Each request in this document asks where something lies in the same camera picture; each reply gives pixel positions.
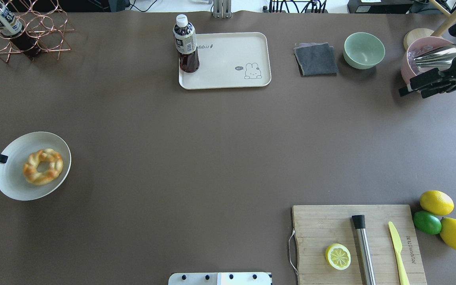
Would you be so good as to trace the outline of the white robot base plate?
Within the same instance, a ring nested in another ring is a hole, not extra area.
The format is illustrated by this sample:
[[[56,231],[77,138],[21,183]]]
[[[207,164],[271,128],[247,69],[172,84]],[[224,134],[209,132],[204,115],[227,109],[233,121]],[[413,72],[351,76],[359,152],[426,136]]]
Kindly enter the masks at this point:
[[[169,285],[272,285],[268,272],[195,272],[174,273]]]

